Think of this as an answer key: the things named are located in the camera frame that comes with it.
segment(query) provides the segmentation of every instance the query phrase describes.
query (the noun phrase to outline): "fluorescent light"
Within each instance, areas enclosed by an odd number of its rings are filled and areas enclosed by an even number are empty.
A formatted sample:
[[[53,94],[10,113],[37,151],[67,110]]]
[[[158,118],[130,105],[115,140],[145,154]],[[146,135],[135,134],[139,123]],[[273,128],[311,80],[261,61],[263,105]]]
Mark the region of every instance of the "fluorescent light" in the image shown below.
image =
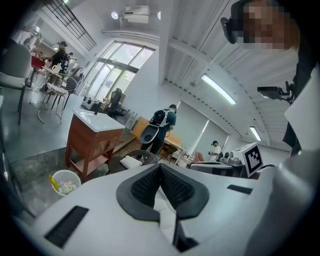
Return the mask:
[[[116,19],[118,19],[119,15],[118,15],[118,13],[116,13],[115,11],[113,11],[113,12],[111,13],[111,17],[116,20]]]
[[[202,130],[202,133],[203,133],[203,132],[205,131],[205,129],[207,128],[208,123],[209,123],[209,119],[208,119],[208,121],[206,121],[206,124],[205,124],[205,126],[204,126],[204,128],[203,128],[203,130]]]
[[[204,74],[201,76],[201,79],[205,81],[207,84],[212,86],[218,93],[220,93],[231,105],[236,104],[233,98],[230,97],[228,93],[225,92],[224,89],[222,89],[219,85],[216,84],[209,76]]]
[[[258,141],[261,141],[261,138],[260,138],[259,134],[257,133],[256,128],[255,128],[254,126],[250,126],[250,130],[251,130],[251,132],[254,134],[254,136],[256,137],[256,139],[257,139]]]

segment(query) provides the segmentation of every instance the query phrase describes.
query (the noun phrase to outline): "yellow object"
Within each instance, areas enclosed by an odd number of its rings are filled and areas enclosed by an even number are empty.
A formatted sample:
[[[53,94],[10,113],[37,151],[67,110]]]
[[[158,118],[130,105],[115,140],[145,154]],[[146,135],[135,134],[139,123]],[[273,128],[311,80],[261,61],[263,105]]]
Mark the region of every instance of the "yellow object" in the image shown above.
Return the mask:
[[[52,185],[54,186],[55,190],[58,191],[58,189],[60,188],[59,185],[57,184],[56,180],[49,175],[49,180],[51,181]]]

